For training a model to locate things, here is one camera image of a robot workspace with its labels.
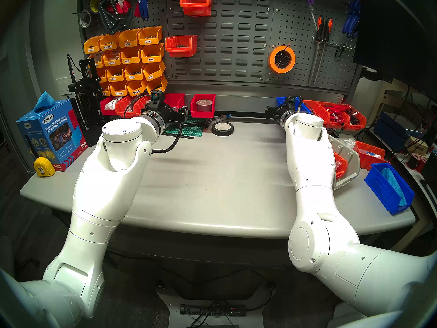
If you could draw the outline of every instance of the tool hanging on pegboard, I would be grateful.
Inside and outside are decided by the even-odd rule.
[[[149,0],[138,0],[134,16],[141,17],[144,21],[149,20]]]

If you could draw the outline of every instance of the gray pegboard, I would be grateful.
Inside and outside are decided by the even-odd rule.
[[[329,42],[347,44],[355,48],[357,40],[347,38],[346,34],[341,32],[347,17],[347,5],[351,0],[314,1],[316,20],[318,16],[323,16],[325,21],[328,18],[333,19]],[[272,83],[306,86],[316,50],[316,42],[313,40],[315,28],[309,7],[305,0],[275,0],[271,45],[287,45],[293,36],[294,39],[290,45],[296,56],[293,69],[281,75],[270,74],[266,79],[270,79]],[[322,49],[321,44],[312,82],[314,82],[315,73],[322,58]],[[356,64],[352,62],[354,51],[345,49],[340,58],[335,57],[335,52],[335,47],[326,45],[319,76],[314,86],[348,92],[356,67]]]
[[[89,1],[83,0],[84,9]],[[128,0],[132,6],[136,0]],[[355,47],[356,40],[341,33],[351,0],[315,0],[316,18],[320,14],[332,17],[331,42]],[[305,0],[214,0],[210,17],[183,14],[179,0],[150,0],[150,21],[133,18],[130,29],[162,25],[163,39],[175,35],[198,35],[197,53],[191,58],[170,58],[164,63],[168,81],[258,82],[306,87],[315,51],[314,25]],[[96,14],[86,29],[87,38],[105,33]],[[286,74],[270,74],[268,55],[272,44],[286,45],[294,36],[291,47],[296,54],[294,68]],[[344,50],[336,59],[335,48],[327,46],[319,78],[314,87],[348,92],[355,70],[353,51]]]

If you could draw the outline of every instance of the tape roll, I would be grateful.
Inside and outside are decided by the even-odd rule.
[[[270,70],[276,74],[289,72],[296,63],[296,55],[293,49],[285,45],[276,47],[269,55]]]
[[[229,136],[234,132],[234,125],[225,121],[217,122],[212,125],[211,131],[217,136]]]

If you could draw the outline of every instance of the gray table surface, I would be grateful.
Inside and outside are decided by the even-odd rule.
[[[204,132],[152,155],[122,223],[158,230],[234,237],[288,238],[296,197],[287,170],[285,132],[276,124],[234,122],[231,136]],[[160,136],[154,149],[173,137]],[[65,172],[36,174],[21,195],[71,212],[74,185],[88,148]],[[338,210],[359,235],[412,225],[411,209],[392,216],[363,181],[367,171],[334,191]]]

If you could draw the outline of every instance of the box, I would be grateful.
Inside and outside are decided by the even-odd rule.
[[[49,109],[28,112],[17,126],[29,151],[32,146],[55,170],[64,172],[88,147],[70,100],[56,101]]]
[[[417,141],[416,137],[410,136],[405,141],[405,147],[409,147],[412,143],[414,143],[416,141]],[[424,141],[418,141],[416,144],[414,144],[413,146],[408,148],[408,151],[410,153],[416,153],[420,156],[425,156],[427,154],[427,151],[428,151],[428,145]]]

